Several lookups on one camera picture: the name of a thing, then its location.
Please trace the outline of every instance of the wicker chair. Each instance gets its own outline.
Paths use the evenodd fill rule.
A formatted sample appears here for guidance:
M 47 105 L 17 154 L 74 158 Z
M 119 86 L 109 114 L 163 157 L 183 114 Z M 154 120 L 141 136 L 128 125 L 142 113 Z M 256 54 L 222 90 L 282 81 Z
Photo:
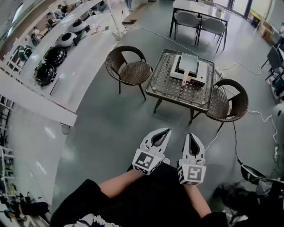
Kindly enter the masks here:
M 234 97 L 227 99 L 226 93 L 223 89 L 220 89 L 221 86 L 229 85 L 239 91 L 239 94 Z M 230 110 L 229 102 L 232 102 L 232 109 Z M 244 116 L 245 112 L 248 110 L 249 98 L 248 95 L 238 82 L 231 79 L 223 79 L 218 81 L 212 91 L 212 98 L 208 112 L 206 115 L 216 121 L 222 122 L 221 126 L 218 129 L 218 132 L 222 128 L 225 122 L 232 122 L 240 119 Z M 196 118 L 200 114 L 197 113 L 191 120 Z
M 122 52 L 124 51 L 131 51 L 133 53 L 136 53 L 140 57 L 141 61 L 127 63 L 124 56 L 122 55 Z M 119 93 L 121 91 L 120 83 L 131 86 L 138 85 L 144 99 L 146 100 L 141 84 L 145 82 L 151 75 L 152 68 L 146 63 L 146 59 L 139 49 L 130 46 L 121 46 L 115 48 L 108 54 L 106 58 L 106 69 L 108 73 L 118 81 Z

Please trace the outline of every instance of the table leg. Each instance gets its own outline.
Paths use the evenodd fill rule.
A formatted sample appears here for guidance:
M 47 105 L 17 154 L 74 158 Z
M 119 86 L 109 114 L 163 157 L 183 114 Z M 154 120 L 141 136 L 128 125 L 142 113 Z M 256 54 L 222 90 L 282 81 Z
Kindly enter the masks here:
M 224 40 L 224 48 L 223 48 L 223 50 L 225 49 L 225 46 L 226 46 L 226 41 L 227 41 L 227 31 L 228 31 L 228 22 L 226 22 L 226 32 L 225 32 L 225 40 Z
M 176 9 L 173 8 L 173 16 L 172 16 L 172 22 L 170 24 L 170 36 L 172 35 L 173 25 L 174 25 L 174 14 L 176 12 Z
M 157 103 L 156 103 L 156 106 L 155 106 L 155 109 L 154 109 L 154 113 L 156 112 L 156 110 L 157 110 L 157 108 L 159 107 L 159 105 L 161 104 L 161 102 L 162 102 L 162 99 L 159 98 L 158 101 L 157 101 Z
M 190 109 L 190 120 L 193 120 L 194 117 L 194 110 Z

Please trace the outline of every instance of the gray chair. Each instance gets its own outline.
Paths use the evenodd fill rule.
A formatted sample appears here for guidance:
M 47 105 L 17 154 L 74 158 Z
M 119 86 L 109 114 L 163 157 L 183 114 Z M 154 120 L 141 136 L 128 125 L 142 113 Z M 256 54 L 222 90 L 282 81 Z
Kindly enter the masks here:
M 198 38 L 197 38 L 198 39 L 197 45 L 199 44 L 199 38 L 200 38 L 201 30 L 208 31 L 210 33 L 213 33 L 213 34 L 219 36 L 217 43 L 219 42 L 219 40 L 221 38 L 219 46 L 218 46 L 217 51 L 216 51 L 216 53 L 217 53 L 218 50 L 219 50 L 220 44 L 222 42 L 224 33 L 226 32 L 226 29 L 227 29 L 227 27 L 220 20 L 217 20 L 215 18 L 201 19 L 201 28 L 199 30 L 199 34 L 198 34 Z
M 269 77 L 271 77 L 275 73 L 280 75 L 280 76 L 283 74 L 283 72 L 284 72 L 284 65 L 281 62 L 280 55 L 279 55 L 279 53 L 278 53 L 278 51 L 277 51 L 277 49 L 275 47 L 272 47 L 270 49 L 270 52 L 267 55 L 267 61 L 269 61 L 269 64 L 271 65 L 271 68 L 269 70 L 270 74 L 269 74 L 269 76 L 265 80 L 267 80 Z
M 211 2 L 211 1 L 205 1 L 204 4 L 210 5 L 210 6 L 215 6 L 215 3 Z
M 197 37 L 200 29 L 201 19 L 197 18 L 193 13 L 180 11 L 174 15 L 174 40 L 176 39 L 176 33 L 178 32 L 178 25 L 193 27 L 197 31 L 197 35 L 195 38 L 195 43 L 197 41 Z

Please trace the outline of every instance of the white cable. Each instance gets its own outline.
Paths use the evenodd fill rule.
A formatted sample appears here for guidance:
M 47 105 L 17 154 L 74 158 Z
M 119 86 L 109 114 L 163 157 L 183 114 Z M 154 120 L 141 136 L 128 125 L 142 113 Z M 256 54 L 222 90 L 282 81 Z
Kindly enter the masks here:
M 263 117 L 262 117 L 261 112 L 258 112 L 257 110 L 255 110 L 255 111 L 249 111 L 249 110 L 248 110 L 248 112 L 249 112 L 250 114 L 253 114 L 253 113 L 259 114 L 259 115 L 261 116 L 261 119 L 262 119 L 262 121 L 263 121 L 264 123 L 267 122 L 269 118 L 271 118 L 272 125 L 273 125 L 273 127 L 275 128 L 275 133 L 273 134 L 272 137 L 273 137 L 275 143 L 277 143 L 277 140 L 276 140 L 276 138 L 275 138 L 275 136 L 277 135 L 277 128 L 275 127 L 275 124 L 274 124 L 274 122 L 273 122 L 273 117 L 272 117 L 272 115 L 270 115 L 266 120 L 264 120 Z
M 248 71 L 250 71 L 251 73 L 253 73 L 253 74 L 255 74 L 255 75 L 260 75 L 260 74 L 262 73 L 262 70 L 261 70 L 262 65 L 259 65 L 259 64 L 257 64 L 256 62 L 255 62 L 255 64 L 260 68 L 260 73 L 255 73 L 255 72 L 251 71 L 250 69 L 248 69 L 246 66 L 244 66 L 244 65 L 241 64 L 241 63 L 234 63 L 234 64 L 231 65 L 229 68 L 223 69 L 223 71 L 224 71 L 224 70 L 228 70 L 228 69 L 232 68 L 232 67 L 235 66 L 235 65 L 241 65 L 241 66 L 243 66 L 244 68 L 246 68 Z
M 202 58 L 199 54 L 195 53 L 194 51 L 192 51 L 192 50 L 190 50 L 190 49 L 184 47 L 183 45 L 181 45 L 181 44 L 179 44 L 179 43 L 177 43 L 177 42 L 175 42 L 175 41 L 173 41 L 173 40 L 171 40 L 171 39 L 169 39 L 169 38 L 167 38 L 167 37 L 165 37 L 165 36 L 163 36 L 163 35 L 160 35 L 160 34 L 154 32 L 154 31 L 148 30 L 148 29 L 146 29 L 146 28 L 140 27 L 139 25 L 136 25 L 136 24 L 133 24 L 133 25 L 134 25 L 134 26 L 137 26 L 137 27 L 139 27 L 139 28 L 142 28 L 142 29 L 144 29 L 144 30 L 146 30 L 146 31 L 152 32 L 152 33 L 154 33 L 154 34 L 156 34 L 156 35 L 158 35 L 158 36 L 160 36 L 160 37 L 163 37 L 163 38 L 165 38 L 165 39 L 167 39 L 167 40 L 169 40 L 169 41 L 171 41 L 171 42 L 173 42 L 173 43 L 175 43 L 175 44 L 177 44 L 177 45 L 179 45 L 179 46 L 181 46 L 181 47 L 183 47 L 183 48 L 189 50 L 190 52 L 194 53 L 194 54 L 197 55 L 198 57 Z
M 216 137 L 208 144 L 207 148 L 205 149 L 205 151 L 207 151 L 207 149 L 210 147 L 210 145 L 217 139 L 217 136 L 219 135 L 219 132 L 217 133 Z

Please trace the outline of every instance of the cardboard box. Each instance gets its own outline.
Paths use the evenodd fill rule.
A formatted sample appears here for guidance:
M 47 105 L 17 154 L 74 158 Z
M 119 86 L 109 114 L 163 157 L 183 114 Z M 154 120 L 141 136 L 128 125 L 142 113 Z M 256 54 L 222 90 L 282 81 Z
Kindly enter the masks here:
M 262 20 L 260 22 L 260 25 L 258 26 L 258 32 L 266 42 L 268 43 L 272 42 L 273 38 L 272 27 L 265 20 Z

